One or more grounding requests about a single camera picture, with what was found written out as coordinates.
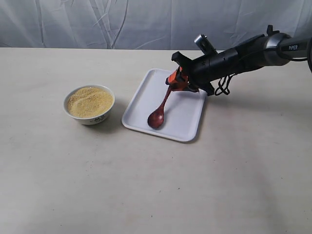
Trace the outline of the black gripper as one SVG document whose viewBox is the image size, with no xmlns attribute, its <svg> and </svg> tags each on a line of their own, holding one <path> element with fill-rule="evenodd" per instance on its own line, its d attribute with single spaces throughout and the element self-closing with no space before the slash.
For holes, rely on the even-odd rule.
<svg viewBox="0 0 312 234">
<path fill-rule="evenodd" d="M 233 76 L 264 67 L 260 56 L 266 50 L 263 45 L 266 39 L 264 34 L 257 35 L 216 55 L 203 54 L 195 59 L 177 51 L 171 60 L 178 64 L 178 68 L 166 78 L 165 84 L 173 92 L 197 93 L 203 90 L 209 96 L 228 95 Z"/>
</svg>

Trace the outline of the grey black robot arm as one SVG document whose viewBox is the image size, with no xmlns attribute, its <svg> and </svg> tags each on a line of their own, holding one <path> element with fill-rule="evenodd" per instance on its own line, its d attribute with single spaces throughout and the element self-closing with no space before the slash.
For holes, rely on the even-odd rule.
<svg viewBox="0 0 312 234">
<path fill-rule="evenodd" d="M 172 91 L 199 90 L 208 96 L 230 93 L 233 76 L 266 66 L 283 66 L 290 61 L 312 64 L 311 38 L 292 38 L 268 25 L 267 33 L 254 36 L 239 45 L 217 52 L 203 34 L 195 39 L 203 55 L 190 59 L 180 52 L 172 55 L 178 68 L 166 78 Z"/>
</svg>

